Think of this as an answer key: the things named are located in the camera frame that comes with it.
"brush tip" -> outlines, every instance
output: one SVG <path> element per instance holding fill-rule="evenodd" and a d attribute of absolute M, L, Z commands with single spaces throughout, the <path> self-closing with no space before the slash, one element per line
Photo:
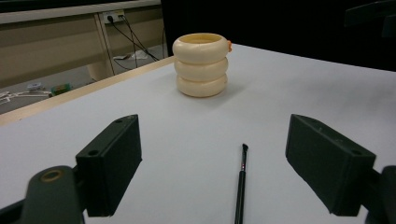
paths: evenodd
<path fill-rule="evenodd" d="M 244 149 L 245 151 L 248 151 L 248 145 L 246 145 L 245 143 L 242 144 L 242 149 Z"/>

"table surface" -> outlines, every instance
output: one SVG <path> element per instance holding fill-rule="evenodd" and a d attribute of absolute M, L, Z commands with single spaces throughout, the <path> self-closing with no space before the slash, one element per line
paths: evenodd
<path fill-rule="evenodd" d="M 245 223 L 364 223 L 364 207 L 329 214 L 288 164 L 290 115 L 371 150 L 381 171 L 396 159 L 396 73 L 237 44 L 227 58 L 227 88 L 213 97 L 179 92 L 170 57 L 0 117 L 0 207 L 22 199 L 39 171 L 75 166 L 111 121 L 137 114 L 143 161 L 116 214 L 87 223 L 233 223 L 243 143 Z"/>

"ring stack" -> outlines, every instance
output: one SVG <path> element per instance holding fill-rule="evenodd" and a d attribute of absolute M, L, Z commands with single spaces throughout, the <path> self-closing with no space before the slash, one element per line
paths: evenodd
<path fill-rule="evenodd" d="M 177 88 L 186 95 L 208 97 L 227 86 L 231 42 L 221 35 L 200 33 L 183 35 L 172 46 L 175 55 Z"/>

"wall socket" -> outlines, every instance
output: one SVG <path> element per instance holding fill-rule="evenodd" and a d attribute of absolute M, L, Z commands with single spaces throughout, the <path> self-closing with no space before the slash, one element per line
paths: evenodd
<path fill-rule="evenodd" d="M 103 15 L 103 21 L 105 23 L 111 23 L 108 20 L 109 16 L 111 16 L 113 18 L 114 22 L 117 22 L 117 21 L 122 21 L 122 17 L 121 16 L 124 16 L 124 11 L 122 9 L 114 10 L 114 11 L 107 11 L 107 12 L 103 12 L 102 15 Z"/>

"screw hole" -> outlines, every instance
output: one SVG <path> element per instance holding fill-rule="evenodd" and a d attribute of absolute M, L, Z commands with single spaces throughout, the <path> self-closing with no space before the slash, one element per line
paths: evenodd
<path fill-rule="evenodd" d="M 51 170 L 46 172 L 41 176 L 41 181 L 43 182 L 51 182 L 62 176 L 63 172 L 61 170 Z"/>

